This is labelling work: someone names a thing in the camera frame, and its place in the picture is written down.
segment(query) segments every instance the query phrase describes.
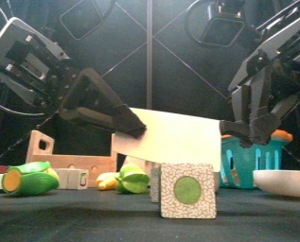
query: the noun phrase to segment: wooden toy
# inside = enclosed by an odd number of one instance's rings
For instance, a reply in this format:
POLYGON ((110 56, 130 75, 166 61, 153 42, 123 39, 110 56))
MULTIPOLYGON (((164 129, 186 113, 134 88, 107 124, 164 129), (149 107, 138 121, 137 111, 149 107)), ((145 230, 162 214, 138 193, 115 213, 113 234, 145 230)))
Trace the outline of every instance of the wooden toy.
POLYGON ((214 172, 210 164, 161 165, 161 216, 216 218, 214 172))
MULTIPOLYGON (((159 202, 159 176, 158 176, 159 168, 158 166, 150 170, 150 201, 159 202)), ((214 172, 214 188, 216 192, 220 189, 220 173, 214 172)))
POLYGON ((77 168, 89 170, 87 186, 95 187, 98 176, 117 169, 117 153, 110 156, 78 156, 52 154, 55 140, 42 132, 32 130, 26 163, 48 161, 52 168, 77 168))

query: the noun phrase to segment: black curtain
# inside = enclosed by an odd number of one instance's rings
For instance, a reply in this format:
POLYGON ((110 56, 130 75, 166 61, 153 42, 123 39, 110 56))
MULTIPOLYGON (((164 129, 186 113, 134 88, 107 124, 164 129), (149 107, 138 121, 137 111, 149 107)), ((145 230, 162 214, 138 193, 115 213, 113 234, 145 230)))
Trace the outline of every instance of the black curtain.
MULTIPOLYGON (((14 15, 22 18, 65 49, 81 67, 93 67, 114 92, 130 107, 146 108, 147 81, 147 1, 117 0, 102 25, 82 40, 74 40, 61 24, 59 17, 78 0, 16 0, 14 15)), ((109 0, 97 1, 105 11, 109 0)), ((280 1, 281 7, 291 1, 280 1)), ((216 119, 233 119, 226 87, 246 56, 245 49, 233 44, 217 49, 198 46, 186 36, 185 9, 194 0, 153 0, 153 103, 151 108, 216 119)), ((11 16, 6 1, 0 7, 11 16)), ((253 26, 273 14, 273 1, 249 0, 245 18, 253 26)), ((0 83, 0 102, 23 112, 30 107, 0 83)), ((27 119, 0 113, 0 154, 44 119, 27 119)), ((300 108, 285 120, 284 130, 295 140, 288 149, 300 159, 300 108)), ((40 130, 56 140, 55 153, 106 155, 110 152, 110 133, 85 130, 55 115, 40 130)), ((0 164, 24 162, 26 139, 2 158, 0 164)), ((284 168, 300 169, 296 159, 284 154, 284 168)))

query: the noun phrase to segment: toy food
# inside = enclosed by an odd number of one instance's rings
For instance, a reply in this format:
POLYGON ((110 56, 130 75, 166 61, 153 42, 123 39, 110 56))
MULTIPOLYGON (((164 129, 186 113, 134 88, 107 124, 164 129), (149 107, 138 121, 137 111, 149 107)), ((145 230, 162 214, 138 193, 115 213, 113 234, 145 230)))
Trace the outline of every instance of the toy food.
POLYGON ((125 164, 115 179, 118 192, 145 193, 147 191, 150 177, 138 165, 125 164))
POLYGON ((11 195, 40 195, 58 188, 58 173, 51 168, 50 162, 11 166, 3 176, 2 186, 4 192, 11 195))
POLYGON ((118 181, 115 179, 115 176, 118 175, 117 172, 105 172, 99 175, 99 177, 95 180, 95 185, 99 188, 99 190, 114 190, 115 186, 118 184, 118 181))

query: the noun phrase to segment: table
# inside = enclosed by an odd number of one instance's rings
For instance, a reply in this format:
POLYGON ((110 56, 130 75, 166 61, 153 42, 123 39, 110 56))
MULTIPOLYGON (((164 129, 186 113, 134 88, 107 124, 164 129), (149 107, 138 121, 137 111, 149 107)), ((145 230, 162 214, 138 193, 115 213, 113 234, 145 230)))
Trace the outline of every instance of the table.
POLYGON ((221 188, 216 219, 166 219, 150 195, 52 190, 10 198, 0 193, 0 242, 299 241, 300 199, 221 188))

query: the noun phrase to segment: blue basket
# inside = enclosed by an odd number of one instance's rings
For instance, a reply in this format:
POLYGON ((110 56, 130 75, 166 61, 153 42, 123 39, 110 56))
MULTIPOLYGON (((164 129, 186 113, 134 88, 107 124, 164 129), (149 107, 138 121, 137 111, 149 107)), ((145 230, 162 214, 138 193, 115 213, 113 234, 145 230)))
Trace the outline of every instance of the blue basket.
POLYGON ((238 138, 222 139, 220 187, 256 188, 253 170, 280 169, 285 144, 288 141, 272 137, 267 146, 242 148, 238 138))

